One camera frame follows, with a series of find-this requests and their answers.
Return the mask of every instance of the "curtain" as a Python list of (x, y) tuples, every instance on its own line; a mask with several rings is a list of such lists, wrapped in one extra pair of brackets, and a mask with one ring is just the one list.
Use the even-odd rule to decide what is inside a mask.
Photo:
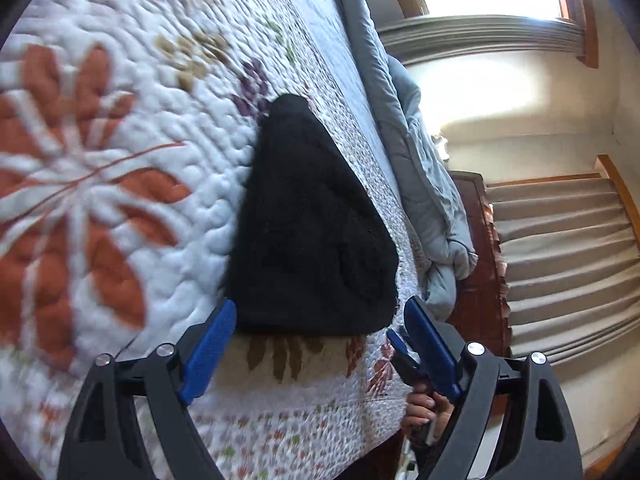
[(505, 50), (584, 54), (584, 29), (558, 18), (419, 16), (378, 29), (386, 51), (403, 64)]
[(640, 251), (616, 189), (584, 178), (488, 189), (513, 357), (583, 354), (640, 324)]

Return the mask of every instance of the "blue gripper pad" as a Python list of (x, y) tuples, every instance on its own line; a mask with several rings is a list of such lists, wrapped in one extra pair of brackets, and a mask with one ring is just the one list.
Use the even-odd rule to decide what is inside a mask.
[(418, 376), (429, 378), (439, 394), (450, 402), (456, 402), (462, 394), (456, 360), (414, 298), (409, 298), (404, 304), (404, 327), (411, 338), (413, 350), (420, 356)]
[(218, 314), (183, 365), (182, 389), (178, 395), (187, 406), (200, 397), (209, 385), (218, 361), (236, 329), (236, 305), (226, 300)]

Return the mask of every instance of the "bed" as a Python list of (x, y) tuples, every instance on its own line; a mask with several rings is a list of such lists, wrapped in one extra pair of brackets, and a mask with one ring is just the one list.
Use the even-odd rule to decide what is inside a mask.
[[(212, 311), (257, 121), (279, 94), (308, 99), (379, 211), (398, 305), (454, 294), (433, 282), (475, 264), (466, 220), (450, 221), (464, 209), (428, 139), (409, 153), (398, 137), (420, 136), (415, 95), (399, 100), (386, 57), (356, 45), (379, 55), (371, 34), (364, 0), (31, 0), (0, 51), (0, 418), (41, 478), (56, 477), (96, 354), (146, 355)], [(439, 231), (409, 220), (409, 184)], [(228, 480), (331, 480), (398, 430), (391, 355), (385, 331), (236, 336), (190, 413)]]

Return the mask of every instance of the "curtain fold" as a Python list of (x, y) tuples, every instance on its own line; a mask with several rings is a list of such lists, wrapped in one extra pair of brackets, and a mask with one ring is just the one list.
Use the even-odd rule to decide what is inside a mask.
[(511, 352), (566, 360), (640, 324), (640, 251), (609, 179), (490, 188)]
[(505, 50), (584, 54), (584, 29), (574, 22), (523, 16), (418, 16), (378, 29), (386, 51), (403, 64)]

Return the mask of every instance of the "silver screw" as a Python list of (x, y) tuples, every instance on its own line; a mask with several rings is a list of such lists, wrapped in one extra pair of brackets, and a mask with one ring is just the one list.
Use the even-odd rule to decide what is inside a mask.
[(533, 352), (533, 354), (531, 354), (531, 360), (535, 362), (535, 364), (543, 365), (546, 363), (546, 356), (542, 352)]
[(98, 366), (106, 366), (111, 362), (111, 356), (109, 354), (100, 354), (95, 358), (95, 363)]
[(160, 357), (167, 357), (168, 355), (174, 353), (174, 346), (171, 343), (164, 343), (156, 349), (156, 353)]
[(466, 349), (469, 350), (469, 353), (473, 355), (484, 354), (484, 346), (482, 346), (480, 343), (477, 343), (475, 341), (473, 343), (469, 343), (466, 346)]

